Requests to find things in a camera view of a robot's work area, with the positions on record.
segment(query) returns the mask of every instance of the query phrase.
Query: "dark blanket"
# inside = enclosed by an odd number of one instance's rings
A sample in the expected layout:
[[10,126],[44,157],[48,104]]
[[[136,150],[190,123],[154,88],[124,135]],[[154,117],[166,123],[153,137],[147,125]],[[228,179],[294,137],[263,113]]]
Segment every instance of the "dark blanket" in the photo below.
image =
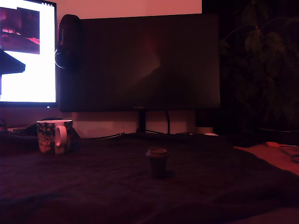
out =
[[[0,143],[1,224],[224,223],[299,207],[298,176],[223,137],[126,134],[65,155],[34,138]],[[169,151],[167,178],[150,178],[149,147]]]

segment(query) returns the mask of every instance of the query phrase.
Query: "cup lid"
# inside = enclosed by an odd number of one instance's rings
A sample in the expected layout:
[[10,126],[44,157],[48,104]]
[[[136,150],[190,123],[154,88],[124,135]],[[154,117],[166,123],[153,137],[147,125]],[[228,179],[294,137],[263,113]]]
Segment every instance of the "cup lid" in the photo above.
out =
[[150,156],[150,157],[165,157],[165,156],[169,156],[169,153],[167,152],[166,149],[163,149],[163,148],[150,148],[146,152],[146,156]]

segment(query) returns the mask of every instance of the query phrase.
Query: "black monitor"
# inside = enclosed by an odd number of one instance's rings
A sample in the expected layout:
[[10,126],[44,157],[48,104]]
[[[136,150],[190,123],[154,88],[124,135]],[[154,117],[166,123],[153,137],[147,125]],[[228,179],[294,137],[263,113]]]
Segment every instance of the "black monitor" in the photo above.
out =
[[56,104],[56,3],[0,0],[0,105]]
[[62,112],[219,107],[217,15],[81,22],[81,66],[61,71]]

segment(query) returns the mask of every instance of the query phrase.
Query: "mug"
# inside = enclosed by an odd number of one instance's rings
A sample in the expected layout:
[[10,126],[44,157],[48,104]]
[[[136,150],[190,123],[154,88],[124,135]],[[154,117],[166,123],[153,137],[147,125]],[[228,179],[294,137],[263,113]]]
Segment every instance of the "mug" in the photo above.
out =
[[41,120],[36,124],[42,153],[63,154],[70,150],[72,120]]

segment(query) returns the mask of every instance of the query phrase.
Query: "coffee cup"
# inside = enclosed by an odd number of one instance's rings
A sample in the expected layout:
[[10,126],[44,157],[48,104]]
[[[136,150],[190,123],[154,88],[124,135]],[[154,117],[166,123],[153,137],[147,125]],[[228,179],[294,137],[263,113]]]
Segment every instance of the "coffee cup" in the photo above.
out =
[[150,148],[146,154],[149,158],[151,177],[161,179],[165,177],[166,162],[169,153],[163,148]]
[[42,153],[64,154],[70,150],[72,120],[41,120],[36,124]]

